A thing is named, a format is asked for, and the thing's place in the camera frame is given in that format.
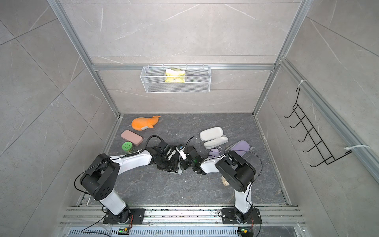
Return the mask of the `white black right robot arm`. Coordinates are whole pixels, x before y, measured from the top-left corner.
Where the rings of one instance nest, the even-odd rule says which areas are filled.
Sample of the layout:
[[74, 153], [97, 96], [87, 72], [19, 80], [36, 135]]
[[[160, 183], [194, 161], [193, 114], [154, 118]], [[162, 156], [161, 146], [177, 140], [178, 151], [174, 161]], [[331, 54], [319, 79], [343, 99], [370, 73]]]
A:
[[194, 146], [184, 149], [181, 161], [183, 167], [190, 167], [195, 173], [206, 175], [220, 173], [225, 181], [235, 190], [235, 212], [247, 214], [252, 209], [251, 186], [255, 180], [256, 170], [243, 155], [252, 151], [243, 140], [234, 144], [220, 154], [218, 149], [211, 149], [208, 158], [203, 159]]

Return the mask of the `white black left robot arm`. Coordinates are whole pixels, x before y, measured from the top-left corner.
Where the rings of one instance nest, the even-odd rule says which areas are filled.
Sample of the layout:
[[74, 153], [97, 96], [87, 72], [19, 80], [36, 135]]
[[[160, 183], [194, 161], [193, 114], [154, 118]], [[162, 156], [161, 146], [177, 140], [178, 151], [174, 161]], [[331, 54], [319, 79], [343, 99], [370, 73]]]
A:
[[161, 141], [157, 146], [146, 147], [122, 156], [100, 154], [80, 178], [80, 184], [87, 193], [100, 202], [111, 214], [118, 216], [127, 211], [127, 204], [115, 191], [119, 175], [132, 169], [157, 165], [168, 172], [178, 171], [178, 161], [174, 157], [176, 147]]

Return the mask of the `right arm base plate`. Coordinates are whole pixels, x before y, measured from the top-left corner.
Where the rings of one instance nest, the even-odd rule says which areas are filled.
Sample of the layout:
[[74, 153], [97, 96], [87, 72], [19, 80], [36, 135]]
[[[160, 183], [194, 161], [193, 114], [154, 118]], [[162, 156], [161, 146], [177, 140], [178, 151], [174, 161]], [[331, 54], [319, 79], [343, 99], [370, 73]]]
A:
[[223, 208], [221, 209], [221, 218], [223, 224], [262, 224], [260, 211], [253, 207], [245, 214], [236, 208]]

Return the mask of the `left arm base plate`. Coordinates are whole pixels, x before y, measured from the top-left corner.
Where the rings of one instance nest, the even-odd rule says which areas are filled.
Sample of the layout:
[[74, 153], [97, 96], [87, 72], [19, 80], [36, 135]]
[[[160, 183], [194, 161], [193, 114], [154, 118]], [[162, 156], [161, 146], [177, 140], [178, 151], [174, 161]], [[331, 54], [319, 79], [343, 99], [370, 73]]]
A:
[[107, 210], [103, 224], [111, 225], [141, 225], [145, 216], [144, 208], [126, 208], [119, 215], [114, 215], [110, 210]]

